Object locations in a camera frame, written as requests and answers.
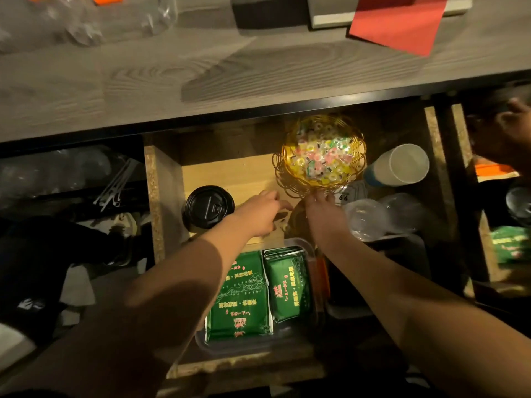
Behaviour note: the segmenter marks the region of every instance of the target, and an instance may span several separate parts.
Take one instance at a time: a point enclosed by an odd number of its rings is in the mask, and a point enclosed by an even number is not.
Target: red paper
[[[359,0],[350,35],[427,57],[448,0]]]

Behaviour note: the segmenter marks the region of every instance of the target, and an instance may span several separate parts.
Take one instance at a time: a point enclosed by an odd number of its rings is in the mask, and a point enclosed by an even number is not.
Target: black plastic lid
[[[202,229],[210,229],[233,212],[233,198],[218,186],[196,188],[184,206],[186,221]]]

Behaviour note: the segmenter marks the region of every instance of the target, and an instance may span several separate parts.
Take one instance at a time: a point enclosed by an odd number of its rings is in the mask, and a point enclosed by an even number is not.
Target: green package
[[[491,232],[499,264],[531,262],[529,232],[529,229],[516,226],[501,226]]]
[[[307,313],[311,294],[304,251],[300,247],[264,250],[263,257],[275,321]]]
[[[260,252],[242,253],[230,268],[205,319],[205,342],[273,333]]]

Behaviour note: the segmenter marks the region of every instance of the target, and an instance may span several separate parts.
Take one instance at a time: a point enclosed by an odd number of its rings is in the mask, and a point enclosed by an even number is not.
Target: gray wood grain surface
[[[309,31],[305,0],[178,0],[154,38],[0,57],[0,142],[531,68],[531,0],[475,0],[429,58]]]

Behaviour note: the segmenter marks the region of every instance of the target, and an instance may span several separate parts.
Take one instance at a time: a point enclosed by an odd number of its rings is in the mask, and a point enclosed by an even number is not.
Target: gold wire basket
[[[291,162],[295,159],[298,147],[297,134],[301,128],[312,128],[319,135],[330,129],[330,126],[337,130],[338,133],[346,140],[349,146],[349,154],[353,156],[350,163],[345,165],[347,169],[336,181],[326,181],[323,178],[308,178],[300,171],[297,172]],[[286,136],[286,141],[280,154],[273,155],[273,165],[275,166],[275,175],[277,183],[282,187],[286,194],[292,198],[303,198],[312,189],[322,189],[328,192],[336,192],[342,186],[354,180],[366,166],[366,145],[363,141],[363,135],[354,125],[354,122],[347,116],[341,115],[318,115],[309,116],[298,120]]]

